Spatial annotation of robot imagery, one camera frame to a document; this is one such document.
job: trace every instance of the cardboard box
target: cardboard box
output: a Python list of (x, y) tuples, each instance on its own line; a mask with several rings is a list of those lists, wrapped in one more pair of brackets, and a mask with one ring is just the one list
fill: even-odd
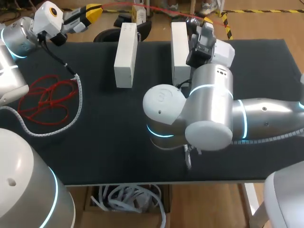
[[(161, 189), (161, 200), (163, 207), (166, 213), (170, 213), (171, 211), (171, 202), (172, 202), (172, 186), (168, 184), (158, 185)], [(94, 202), (91, 200), (91, 196), (94, 196), (96, 200), (98, 200), (98, 186), (88, 187), (86, 201), (85, 201), (85, 211), (97, 211), (97, 212), (105, 212), (100, 209)], [(150, 210), (149, 213), (160, 213), (159, 207)]]
[(171, 23), (172, 83), (175, 86), (190, 79), (191, 67), (186, 64), (188, 54), (189, 45), (186, 23)]
[(141, 6), (132, 6), (132, 23), (137, 25), (146, 22), (146, 9)]
[(123, 23), (114, 62), (114, 72), (117, 88), (132, 88), (136, 52), (136, 23)]

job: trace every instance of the wooden floor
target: wooden floor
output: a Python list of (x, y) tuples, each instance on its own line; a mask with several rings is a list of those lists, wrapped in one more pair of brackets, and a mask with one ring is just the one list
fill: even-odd
[[(292, 10), (304, 9), (299, 0), (226, 0), (227, 10)], [(57, 0), (61, 7), (77, 7), (89, 0)], [(69, 35), (74, 42), (90, 42), (105, 29), (113, 27), (117, 14), (104, 13), (99, 21), (82, 34)], [(211, 19), (222, 23), (212, 15)], [(228, 23), (234, 39), (284, 39), (301, 71), (304, 71), (303, 13), (229, 13)], [(152, 31), (146, 41), (170, 40), (170, 21), (165, 15), (154, 15)], [(225, 40), (224, 27), (215, 25), (217, 38)], [(263, 184), (256, 184), (259, 201), (263, 200)], [(158, 227), (157, 215), (82, 212), (86, 188), (71, 188), (76, 200), (77, 227)], [(245, 228), (246, 220), (236, 184), (174, 185), (171, 213), (167, 215), (171, 228)]]

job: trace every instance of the white cable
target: white cable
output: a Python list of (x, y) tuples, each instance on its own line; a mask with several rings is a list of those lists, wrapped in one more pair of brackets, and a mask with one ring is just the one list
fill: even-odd
[(82, 86), (81, 86), (81, 82), (80, 82), (80, 77), (79, 77), (78, 74), (75, 74), (74, 76), (75, 76), (75, 78), (73, 78), (72, 80), (76, 80), (76, 81), (77, 81), (77, 84), (78, 84), (78, 93), (79, 93), (79, 106), (78, 106), (78, 110), (77, 110), (76, 116), (74, 117), (74, 119), (72, 120), (72, 122), (70, 122), (67, 126), (61, 128), (61, 129), (59, 129), (59, 130), (57, 130), (57, 131), (50, 132), (50, 133), (45, 133), (45, 134), (36, 134), (36, 133), (33, 133), (33, 132), (31, 132), (31, 131), (26, 127), (26, 125), (25, 125), (25, 123), (24, 123), (24, 121), (23, 121), (21, 115), (19, 115), (19, 113), (18, 113), (15, 109), (13, 109), (13, 108), (11, 108), (11, 107), (8, 107), (8, 106), (2, 106), (2, 107), (0, 107), (0, 110), (6, 109), (6, 110), (9, 110), (9, 111), (11, 111), (12, 113), (14, 113), (15, 116), (18, 118), (19, 122), (21, 123), (21, 126), (22, 126), (23, 130), (24, 130), (27, 134), (29, 134), (29, 135), (31, 135), (31, 136), (34, 136), (34, 137), (47, 137), (47, 136), (51, 136), (51, 135), (54, 135), (54, 134), (58, 134), (58, 133), (60, 133), (60, 132), (63, 132), (64, 130), (66, 130), (66, 129), (68, 129), (69, 127), (71, 127), (71, 126), (77, 121), (77, 119), (78, 119), (79, 116), (80, 116), (81, 109), (82, 109), (83, 96), (82, 96)]
[[(91, 199), (97, 206), (99, 206), (104, 211), (133, 211), (133, 212), (141, 213), (142, 212), (141, 208), (135, 208), (135, 207), (127, 204), (127, 202), (134, 201), (136, 199), (136, 197), (139, 196), (140, 194), (147, 194), (156, 199), (157, 204), (155, 204), (154, 206), (159, 205), (160, 210), (161, 210), (161, 217), (162, 217), (161, 228), (165, 228), (166, 213), (165, 213), (165, 209), (163, 207), (162, 201), (161, 201), (162, 192), (161, 192), (161, 189), (157, 185), (153, 185), (153, 186), (160, 193), (159, 196), (156, 195), (154, 192), (152, 192), (148, 189), (145, 189), (143, 187), (140, 187), (138, 185), (132, 185), (132, 184), (131, 185), (130, 184), (129, 185), (128, 184), (119, 185), (114, 190), (112, 190), (108, 195), (108, 203), (109, 203), (110, 208), (107, 208), (103, 202), (103, 200), (105, 199), (105, 196), (108, 192), (109, 185), (105, 186), (104, 192), (103, 192), (103, 186), (99, 187), (99, 191), (98, 191), (99, 202), (93, 196), (91, 196)], [(123, 192), (122, 201), (118, 200), (118, 196), (116, 199), (115, 198), (113, 199), (114, 194), (118, 191), (119, 191), (119, 193), (118, 193), (119, 197), (122, 194), (121, 192)]]

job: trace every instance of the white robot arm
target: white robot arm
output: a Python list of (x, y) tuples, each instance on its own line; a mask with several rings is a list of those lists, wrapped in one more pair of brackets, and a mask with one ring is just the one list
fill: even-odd
[[(23, 17), (5, 27), (0, 40), (0, 108), (29, 91), (14, 60), (37, 49), (41, 39), (64, 44), (66, 33), (85, 31), (101, 13), (99, 4), (63, 13), (46, 1), (34, 19)], [(5, 129), (0, 129), (0, 193), (1, 228), (74, 227), (70, 193), (24, 139)]]
[(234, 100), (229, 70), (234, 49), (216, 40), (208, 23), (196, 31), (187, 59), (188, 65), (197, 68), (189, 96), (172, 85), (157, 85), (143, 98), (147, 128), (156, 146), (172, 149), (191, 144), (216, 151), (231, 143), (266, 143), (304, 133), (304, 77), (298, 102)]
[(0, 34), (0, 106), (21, 98), (29, 91), (14, 60), (26, 58), (42, 40), (63, 45), (67, 33), (85, 31), (102, 11), (100, 4), (89, 4), (63, 13), (54, 3), (46, 1), (36, 11), (34, 19), (23, 17), (5, 27)]

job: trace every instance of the black table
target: black table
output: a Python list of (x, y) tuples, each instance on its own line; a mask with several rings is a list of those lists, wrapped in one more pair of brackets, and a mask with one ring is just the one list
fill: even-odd
[[(234, 98), (266, 97), (297, 101), (301, 73), (283, 40), (233, 40), (231, 67)], [(67, 131), (47, 138), (26, 135), (16, 117), (0, 112), (0, 127), (25, 138), (65, 185), (127, 182), (263, 180), (272, 172), (304, 160), (304, 138), (258, 145), (235, 145), (218, 152), (192, 154), (187, 172), (183, 149), (161, 151), (149, 139), (142, 108), (145, 92), (171, 83), (169, 42), (138, 45), (132, 89), (117, 89), (114, 59), (117, 43), (67, 43), (51, 49), (80, 75), (84, 104), (80, 118)], [(46, 74), (71, 78), (64, 67), (38, 50), (18, 66), (29, 84)], [(74, 118), (78, 98), (67, 102)], [(44, 114), (46, 120), (60, 112)], [(26, 121), (35, 133), (45, 127)]]

